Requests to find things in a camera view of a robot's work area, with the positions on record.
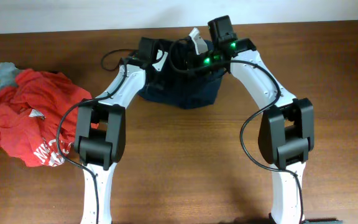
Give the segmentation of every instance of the red cloth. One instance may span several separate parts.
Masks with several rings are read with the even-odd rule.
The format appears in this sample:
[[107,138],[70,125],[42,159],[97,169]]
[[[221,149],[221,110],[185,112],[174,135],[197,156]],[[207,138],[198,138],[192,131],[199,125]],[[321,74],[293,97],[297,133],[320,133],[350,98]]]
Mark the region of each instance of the red cloth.
[[[62,164],[55,139],[57,126],[71,106],[91,94],[62,73],[27,69],[16,76],[16,83],[18,87],[0,91],[0,147],[29,167]],[[33,110],[44,117],[30,117]],[[59,139],[65,154],[75,138],[77,114],[78,109],[73,110],[62,126]]]

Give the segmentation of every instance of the green led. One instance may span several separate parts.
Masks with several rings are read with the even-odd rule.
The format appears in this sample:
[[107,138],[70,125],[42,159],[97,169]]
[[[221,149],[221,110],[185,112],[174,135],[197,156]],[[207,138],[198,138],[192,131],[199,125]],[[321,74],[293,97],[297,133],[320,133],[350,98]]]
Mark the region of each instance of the green led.
[[209,65],[210,63],[211,63],[211,59],[210,59],[210,58],[204,59],[204,65]]

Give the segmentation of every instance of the navy fabric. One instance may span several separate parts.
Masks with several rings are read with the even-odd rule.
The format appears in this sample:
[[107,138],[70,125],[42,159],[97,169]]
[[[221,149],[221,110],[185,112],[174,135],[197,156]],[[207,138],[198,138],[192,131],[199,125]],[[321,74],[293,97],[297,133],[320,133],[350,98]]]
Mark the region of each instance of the navy fabric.
[[[160,42],[165,50],[172,44],[169,40],[160,40]],[[208,40],[205,42],[208,48],[213,50],[212,42]],[[177,46],[172,52],[173,61],[177,68],[185,70],[185,59],[194,46],[181,43]],[[160,72],[153,66],[146,69],[146,85],[138,94],[146,100],[183,109],[199,108],[215,102],[223,75],[223,69],[203,77],[184,75],[174,72],[167,60]]]

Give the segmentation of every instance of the brown wooden surface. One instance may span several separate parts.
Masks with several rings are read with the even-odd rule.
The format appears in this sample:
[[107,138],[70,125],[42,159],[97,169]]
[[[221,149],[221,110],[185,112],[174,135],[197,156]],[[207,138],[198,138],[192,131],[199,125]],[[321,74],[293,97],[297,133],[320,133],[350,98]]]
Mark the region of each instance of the brown wooden surface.
[[[116,76],[101,56],[136,48],[142,36],[177,39],[191,28],[0,35],[0,62],[60,70],[93,96]],[[303,181],[307,218],[358,223],[358,21],[236,26],[299,98],[314,104],[316,146]],[[208,36],[201,27],[204,37]],[[118,59],[112,57],[113,64]],[[266,217],[271,174],[243,153],[239,128],[257,109],[224,77],[215,105],[180,110],[136,97],[127,110],[127,145],[113,180],[119,223],[219,223]],[[246,129],[256,159],[260,118]],[[0,223],[79,223],[83,173],[70,164],[26,168],[0,150]]]

